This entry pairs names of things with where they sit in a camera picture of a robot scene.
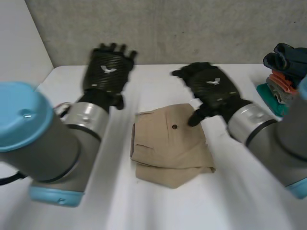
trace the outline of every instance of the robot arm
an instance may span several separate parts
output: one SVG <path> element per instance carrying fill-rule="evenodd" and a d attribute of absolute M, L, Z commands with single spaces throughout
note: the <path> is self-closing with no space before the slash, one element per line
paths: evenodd
<path fill-rule="evenodd" d="M 121 95 L 136 52 L 102 44 L 94 49 L 83 95 L 65 123 L 47 99 L 21 82 L 0 84 L 0 160 L 33 179 L 33 200 L 76 207 L 89 180 L 108 124 L 109 108 L 124 108 Z"/>
<path fill-rule="evenodd" d="M 297 198 L 307 196 L 307 79 L 288 114 L 277 122 L 257 104 L 242 99 L 230 79 L 209 63 L 192 63 L 172 74 L 203 102 L 189 119 L 190 126 L 221 115 L 230 136 L 244 144 L 283 186 Z"/>

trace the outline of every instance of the orange cloth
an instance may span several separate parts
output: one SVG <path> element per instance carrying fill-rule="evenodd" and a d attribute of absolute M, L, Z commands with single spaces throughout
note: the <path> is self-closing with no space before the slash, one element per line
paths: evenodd
<path fill-rule="evenodd" d="M 270 74 L 269 79 L 278 84 L 285 92 L 291 94 L 297 93 L 297 90 L 291 86 L 292 82 L 287 80 L 283 73 L 272 70 L 272 74 Z"/>

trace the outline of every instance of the white wall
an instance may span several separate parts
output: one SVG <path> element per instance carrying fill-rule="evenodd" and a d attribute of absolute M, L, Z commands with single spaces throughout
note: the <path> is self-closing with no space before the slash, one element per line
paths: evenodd
<path fill-rule="evenodd" d="M 41 83 L 53 70 L 24 0 L 0 0 L 0 81 Z"/>

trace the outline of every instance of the teal cloth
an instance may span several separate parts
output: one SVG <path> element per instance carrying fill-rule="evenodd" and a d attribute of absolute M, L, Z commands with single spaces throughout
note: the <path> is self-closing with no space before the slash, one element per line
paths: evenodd
<path fill-rule="evenodd" d="M 288 113 L 288 107 L 284 104 L 278 103 L 277 98 L 274 97 L 270 91 L 268 84 L 257 86 L 257 92 L 276 116 L 283 117 Z"/>

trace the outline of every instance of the gray concrete wall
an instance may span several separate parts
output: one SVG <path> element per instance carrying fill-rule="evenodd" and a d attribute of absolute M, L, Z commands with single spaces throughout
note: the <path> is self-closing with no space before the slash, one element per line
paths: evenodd
<path fill-rule="evenodd" d="M 54 66 L 99 43 L 139 64 L 262 63 L 279 42 L 307 47 L 307 0 L 25 0 Z"/>

